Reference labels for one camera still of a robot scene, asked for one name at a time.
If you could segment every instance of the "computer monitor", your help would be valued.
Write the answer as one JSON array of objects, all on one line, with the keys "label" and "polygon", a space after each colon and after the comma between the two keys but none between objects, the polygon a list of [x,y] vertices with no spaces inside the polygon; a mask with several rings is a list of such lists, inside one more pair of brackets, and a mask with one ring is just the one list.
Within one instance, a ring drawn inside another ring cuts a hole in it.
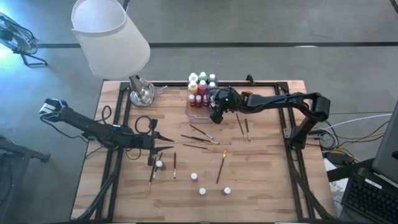
[{"label": "computer monitor", "polygon": [[398,184],[398,102],[372,167],[378,174]]}]

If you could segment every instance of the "concrete floor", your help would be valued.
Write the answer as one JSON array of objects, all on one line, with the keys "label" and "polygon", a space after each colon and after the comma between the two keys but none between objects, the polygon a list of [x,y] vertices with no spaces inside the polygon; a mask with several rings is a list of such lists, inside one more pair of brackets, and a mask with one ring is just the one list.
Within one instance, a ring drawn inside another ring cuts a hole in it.
[{"label": "concrete floor", "polygon": [[[45,44],[76,39],[74,0],[3,0],[0,12],[32,30]],[[128,14],[149,42],[365,42],[397,41],[398,14],[388,0],[135,0]],[[40,49],[50,66],[28,68],[0,46],[0,134],[51,153],[32,161],[11,220],[48,223],[69,219],[86,144],[39,120],[46,98],[61,98],[93,117],[102,80],[93,78],[81,49]],[[207,71],[224,80],[247,74],[258,80],[305,80],[308,91],[332,101],[329,121],[392,111],[398,100],[398,47],[152,49],[140,73],[148,80],[181,80]],[[336,127],[341,136],[371,133],[388,118]],[[68,134],[80,134],[57,124]],[[379,141],[353,145],[360,159],[373,157]]]}]

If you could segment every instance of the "wooden table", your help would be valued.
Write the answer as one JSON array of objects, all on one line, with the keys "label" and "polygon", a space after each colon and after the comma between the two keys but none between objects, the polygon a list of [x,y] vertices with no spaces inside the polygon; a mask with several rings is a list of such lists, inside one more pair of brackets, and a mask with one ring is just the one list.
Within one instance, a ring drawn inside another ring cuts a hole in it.
[{"label": "wooden table", "polygon": [[[290,92],[305,93],[303,81],[288,81]],[[261,95],[274,95],[267,87],[242,87],[239,91],[251,90]],[[104,106],[115,110],[119,82],[104,82],[99,98],[96,119],[100,119]],[[248,119],[251,142],[244,142],[235,114],[225,113],[221,124],[211,120],[194,122],[185,114],[186,88],[169,87],[148,108],[132,106],[129,125],[134,127],[137,117],[143,114],[159,120],[157,130],[175,142],[157,140],[157,146],[174,146],[164,151],[162,161],[166,171],[158,170],[152,183],[150,195],[146,195],[151,167],[147,166],[147,151],[136,161],[123,157],[114,222],[273,222],[296,221],[294,200],[287,167],[280,120],[277,110],[264,110],[256,114],[239,114],[241,121]],[[303,115],[295,110],[299,124]],[[111,123],[113,115],[107,120]],[[216,152],[183,146],[183,143],[201,144],[180,135],[206,138],[189,126],[208,132],[221,143]],[[144,122],[139,124],[144,129]],[[98,148],[90,142],[88,152]],[[216,184],[224,150],[228,155],[224,162],[220,181]],[[177,178],[173,179],[173,154],[177,153]],[[129,152],[136,157],[137,149]],[[321,152],[316,146],[303,150],[310,188],[320,203],[332,215],[336,215],[332,194]],[[82,214],[92,202],[101,186],[106,150],[100,150],[84,163],[73,207],[72,218]],[[196,172],[197,183],[190,181]],[[206,195],[200,196],[200,187]],[[221,194],[221,189],[230,187],[232,193]],[[303,210],[306,211],[303,193],[300,194]],[[105,201],[103,215],[108,211]]]}]

